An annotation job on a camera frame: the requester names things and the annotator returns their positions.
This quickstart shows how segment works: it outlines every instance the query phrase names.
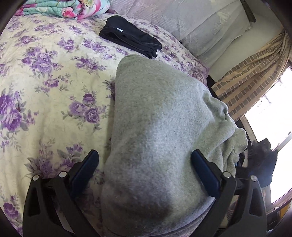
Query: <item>window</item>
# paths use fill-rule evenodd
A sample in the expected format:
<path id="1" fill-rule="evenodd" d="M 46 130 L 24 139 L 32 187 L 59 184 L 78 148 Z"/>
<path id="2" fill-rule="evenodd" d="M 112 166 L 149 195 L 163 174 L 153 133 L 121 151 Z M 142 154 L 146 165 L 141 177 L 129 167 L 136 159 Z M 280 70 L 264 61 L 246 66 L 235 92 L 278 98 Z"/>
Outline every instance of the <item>window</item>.
<path id="1" fill-rule="evenodd" d="M 258 141 L 268 138 L 278 160 L 270 185 L 271 203 L 292 189 L 292 69 L 289 65 L 272 88 L 246 113 Z"/>

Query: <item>folded colorful blanket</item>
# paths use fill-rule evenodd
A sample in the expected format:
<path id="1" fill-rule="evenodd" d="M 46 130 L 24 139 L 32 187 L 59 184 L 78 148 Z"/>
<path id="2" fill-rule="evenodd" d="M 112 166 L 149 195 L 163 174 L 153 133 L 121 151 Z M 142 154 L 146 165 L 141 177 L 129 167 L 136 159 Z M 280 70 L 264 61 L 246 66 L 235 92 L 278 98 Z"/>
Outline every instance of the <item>folded colorful blanket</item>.
<path id="1" fill-rule="evenodd" d="M 108 0 L 28 0 L 15 15 L 42 14 L 80 20 L 105 13 L 110 7 Z"/>

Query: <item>silver screw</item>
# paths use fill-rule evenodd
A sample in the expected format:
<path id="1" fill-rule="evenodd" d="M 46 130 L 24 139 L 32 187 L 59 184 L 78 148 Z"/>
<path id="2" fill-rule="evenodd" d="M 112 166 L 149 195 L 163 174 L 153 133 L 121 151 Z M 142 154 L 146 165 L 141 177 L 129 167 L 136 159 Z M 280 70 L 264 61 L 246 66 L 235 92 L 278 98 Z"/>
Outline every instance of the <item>silver screw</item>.
<path id="1" fill-rule="evenodd" d="M 228 178 L 229 179 L 231 177 L 231 174 L 228 171 L 225 171 L 225 172 L 223 172 L 223 176 L 225 178 Z"/>
<path id="2" fill-rule="evenodd" d="M 252 175 L 251 176 L 251 180 L 254 181 L 254 182 L 256 182 L 258 180 L 258 178 L 256 176 Z"/>
<path id="3" fill-rule="evenodd" d="M 35 175 L 35 176 L 32 177 L 32 180 L 33 181 L 37 181 L 38 179 L 39 179 L 39 176 L 38 175 Z"/>
<path id="4" fill-rule="evenodd" d="M 61 173 L 59 173 L 59 177 L 60 178 L 65 178 L 67 175 L 67 172 L 66 171 L 62 171 Z"/>

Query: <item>brown curtain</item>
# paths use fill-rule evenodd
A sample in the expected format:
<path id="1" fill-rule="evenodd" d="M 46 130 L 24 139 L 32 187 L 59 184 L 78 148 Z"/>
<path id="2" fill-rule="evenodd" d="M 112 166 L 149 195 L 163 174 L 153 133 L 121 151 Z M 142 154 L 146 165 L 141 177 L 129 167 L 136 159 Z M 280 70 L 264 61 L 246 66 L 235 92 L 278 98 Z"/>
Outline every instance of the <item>brown curtain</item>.
<path id="1" fill-rule="evenodd" d="M 212 87 L 227 104 L 229 115 L 239 120 L 283 73 L 291 53 L 291 41 L 285 30 L 257 53 L 232 68 Z"/>

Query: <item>gray blanket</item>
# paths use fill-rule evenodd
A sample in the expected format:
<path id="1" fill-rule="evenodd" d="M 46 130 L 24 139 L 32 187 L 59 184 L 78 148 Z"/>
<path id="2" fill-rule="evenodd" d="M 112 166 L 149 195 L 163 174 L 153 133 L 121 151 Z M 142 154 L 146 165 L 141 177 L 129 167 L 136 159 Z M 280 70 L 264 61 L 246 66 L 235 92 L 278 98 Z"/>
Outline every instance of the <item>gray blanket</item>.
<path id="1" fill-rule="evenodd" d="M 188 235 L 213 202 L 191 166 L 191 152 L 200 149 L 235 175 L 234 163 L 247 146 L 245 131 L 201 82 L 162 62 L 127 56 L 115 83 L 101 196 L 105 235 Z"/>

